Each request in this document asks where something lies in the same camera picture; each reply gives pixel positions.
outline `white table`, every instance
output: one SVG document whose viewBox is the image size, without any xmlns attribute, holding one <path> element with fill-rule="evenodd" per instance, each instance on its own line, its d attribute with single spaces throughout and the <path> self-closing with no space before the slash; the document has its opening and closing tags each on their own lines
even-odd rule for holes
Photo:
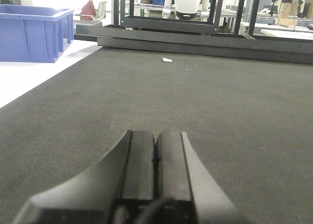
<svg viewBox="0 0 313 224">
<path fill-rule="evenodd" d="M 241 22 L 240 28 L 239 28 L 239 35 L 243 35 L 245 30 L 249 27 L 248 22 Z M 283 27 L 279 25 L 268 25 L 266 23 L 256 23 L 255 28 L 261 28 L 261 29 L 268 29 L 268 30 L 279 30 L 279 31 L 296 31 L 296 32 L 308 32 L 313 33 L 313 30 L 309 30 L 308 28 L 302 28 L 302 27 Z"/>
<path fill-rule="evenodd" d="M 313 33 L 307 33 L 307 32 L 290 32 L 290 31 L 279 31 L 279 30 L 269 30 L 269 29 L 261 29 L 261 32 L 271 37 L 284 37 L 284 38 L 293 38 L 293 39 L 313 40 Z"/>
</svg>

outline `black metal frame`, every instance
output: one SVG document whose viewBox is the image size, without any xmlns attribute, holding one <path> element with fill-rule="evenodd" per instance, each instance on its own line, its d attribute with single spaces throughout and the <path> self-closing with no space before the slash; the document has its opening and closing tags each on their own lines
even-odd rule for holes
<svg viewBox="0 0 313 224">
<path fill-rule="evenodd" d="M 235 26 L 236 32 L 239 30 L 242 19 L 244 1 L 240 0 L 238 6 Z M 243 36 L 238 34 L 213 34 L 215 31 L 210 36 L 206 36 L 196 33 L 194 27 L 192 27 L 192 22 L 181 23 L 177 20 L 171 23 L 171 20 L 157 21 L 149 18 L 136 19 L 125 17 L 123 23 L 126 19 L 127 21 L 131 21 L 133 27 L 141 27 L 140 23 L 136 24 L 136 22 L 144 22 L 151 29 L 127 30 L 125 29 L 125 25 L 120 26 L 114 20 L 114 25 L 104 27 L 97 25 L 77 25 L 76 33 L 78 35 L 76 36 L 80 36 L 79 39 L 81 40 L 87 40 L 87 36 L 97 37 L 98 45 L 114 48 L 313 64 L 311 52 L 313 50 L 313 41 L 253 36 L 258 4 L 259 0 L 253 0 L 249 33 Z M 170 27 L 171 31 L 160 29 L 165 25 L 167 28 Z M 181 29 L 182 26 L 191 32 L 186 33 L 185 29 Z"/>
<path fill-rule="evenodd" d="M 157 30 L 170 30 L 178 32 L 193 32 L 193 33 L 208 33 L 216 34 L 219 29 L 219 22 L 222 12 L 223 0 L 218 0 L 217 9 L 215 12 L 215 2 L 212 0 L 210 8 L 210 16 L 208 22 L 188 21 L 188 20 L 171 20 L 171 19 L 156 19 L 134 16 L 134 0 L 130 0 L 129 16 L 125 15 L 126 0 L 120 0 L 120 25 L 123 27 L 145 28 Z"/>
</svg>

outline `white robot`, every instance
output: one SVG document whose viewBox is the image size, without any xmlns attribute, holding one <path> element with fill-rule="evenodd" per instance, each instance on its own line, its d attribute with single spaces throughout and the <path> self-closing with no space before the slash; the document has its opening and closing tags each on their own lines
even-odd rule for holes
<svg viewBox="0 0 313 224">
<path fill-rule="evenodd" d="M 197 15 L 201 0 L 175 0 L 176 16 L 181 20 L 191 20 Z M 172 0 L 165 0 L 162 16 L 168 19 L 171 15 Z M 209 18 L 209 0 L 202 0 L 201 21 L 206 22 Z"/>
</svg>

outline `blue box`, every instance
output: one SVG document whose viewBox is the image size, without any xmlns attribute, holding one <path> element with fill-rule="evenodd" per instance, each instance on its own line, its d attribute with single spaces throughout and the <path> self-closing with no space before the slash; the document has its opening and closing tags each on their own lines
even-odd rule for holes
<svg viewBox="0 0 313 224">
<path fill-rule="evenodd" d="M 0 61 L 54 63 L 74 40 L 73 12 L 0 5 Z"/>
<path fill-rule="evenodd" d="M 164 0 L 152 0 L 153 5 L 164 5 Z"/>
</svg>

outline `white chair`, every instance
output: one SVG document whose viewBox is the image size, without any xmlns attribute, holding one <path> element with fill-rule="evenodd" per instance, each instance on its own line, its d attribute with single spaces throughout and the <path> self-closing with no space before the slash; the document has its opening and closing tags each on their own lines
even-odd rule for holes
<svg viewBox="0 0 313 224">
<path fill-rule="evenodd" d="M 106 4 L 107 4 L 106 0 L 103 0 L 99 3 L 96 16 L 93 16 L 93 15 L 80 15 L 80 16 L 88 16 L 88 17 L 92 18 L 93 21 L 100 22 L 101 20 L 105 19 L 105 17 L 107 16 Z"/>
</svg>

